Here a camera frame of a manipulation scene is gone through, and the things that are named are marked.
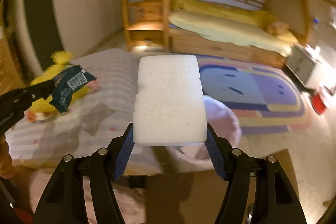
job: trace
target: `wooden shelf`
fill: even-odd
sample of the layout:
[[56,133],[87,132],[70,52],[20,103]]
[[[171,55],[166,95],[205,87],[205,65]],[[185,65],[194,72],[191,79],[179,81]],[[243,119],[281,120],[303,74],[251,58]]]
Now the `wooden shelf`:
[[146,5],[146,4],[159,4],[159,3],[162,4],[162,1],[160,1],[160,0],[144,0],[144,1],[128,3],[128,6],[133,7],[133,6],[142,6],[142,5]]
[[162,21],[140,21],[126,28],[128,31],[162,31]]

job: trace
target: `bunk bed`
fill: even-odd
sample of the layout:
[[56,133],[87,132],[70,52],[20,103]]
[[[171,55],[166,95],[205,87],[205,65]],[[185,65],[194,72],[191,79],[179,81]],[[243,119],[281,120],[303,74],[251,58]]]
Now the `bunk bed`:
[[[261,29],[257,30],[257,28],[251,28],[251,26],[244,24],[238,24],[230,29],[227,27],[230,24],[232,25],[229,20],[198,13],[188,14],[190,11],[175,9],[173,2],[174,0],[141,0],[134,2],[121,0],[125,37],[129,50],[135,46],[161,45],[167,51],[220,56],[279,68],[284,66],[286,58],[291,53],[288,47],[291,48],[292,45],[282,45],[282,41],[278,38],[271,38],[271,35],[266,34]],[[272,0],[264,0],[263,2],[259,0],[234,0],[232,2],[232,0],[229,0],[230,5],[225,0],[207,0],[206,2],[226,8],[235,8],[236,6],[240,10],[271,10],[272,5],[274,5]],[[299,2],[303,18],[302,31],[297,32],[291,29],[291,24],[289,24],[289,30],[297,38],[298,43],[304,46],[310,29],[310,19],[307,0],[299,0]],[[178,20],[174,20],[176,14],[180,16]],[[199,25],[202,25],[200,23],[202,20],[213,21],[215,24],[213,28],[221,29],[219,24],[223,24],[224,28],[222,29],[226,29],[223,37],[230,36],[231,33],[238,33],[239,29],[243,29],[245,34],[238,34],[237,37],[228,41],[214,40],[211,35],[208,37],[208,35],[202,35],[202,33],[195,31],[199,29],[199,26],[187,24],[188,18],[197,17],[199,17]],[[247,43],[251,40],[248,39],[249,36],[258,37],[262,43]]]
[[0,1],[0,95],[11,90],[23,88],[24,82],[20,71],[20,62],[16,49],[11,47],[8,40],[6,18],[4,18],[3,5]]

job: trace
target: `blue gripper pad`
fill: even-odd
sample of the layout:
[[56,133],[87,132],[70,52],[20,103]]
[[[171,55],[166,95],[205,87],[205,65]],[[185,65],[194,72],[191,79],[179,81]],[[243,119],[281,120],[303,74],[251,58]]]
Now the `blue gripper pad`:
[[125,172],[129,157],[132,153],[134,147],[133,142],[133,128],[128,133],[123,146],[119,150],[117,154],[117,158],[115,160],[115,170],[113,172],[113,177],[115,180],[118,180],[120,176]]
[[224,158],[209,128],[207,128],[207,140],[205,141],[205,146],[208,150],[216,174],[220,176],[222,180],[225,180],[227,175],[224,169]]

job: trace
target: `red object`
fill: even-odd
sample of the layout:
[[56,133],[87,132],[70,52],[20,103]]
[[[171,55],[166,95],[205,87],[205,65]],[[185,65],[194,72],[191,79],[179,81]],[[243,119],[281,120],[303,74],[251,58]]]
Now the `red object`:
[[321,99],[320,93],[316,92],[311,100],[311,105],[317,114],[321,115],[327,109],[326,105]]
[[33,216],[26,211],[20,208],[14,208],[14,212],[19,217],[19,219],[23,222],[23,224],[32,224],[33,223]]

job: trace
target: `cardboard box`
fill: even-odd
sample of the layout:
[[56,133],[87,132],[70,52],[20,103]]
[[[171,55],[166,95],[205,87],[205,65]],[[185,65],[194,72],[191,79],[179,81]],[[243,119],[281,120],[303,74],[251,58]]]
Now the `cardboard box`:
[[[273,154],[286,172],[296,193],[298,187],[288,150]],[[173,173],[146,180],[147,224],[211,224],[220,210],[228,182],[214,170]],[[250,180],[248,207],[254,203],[256,178]]]

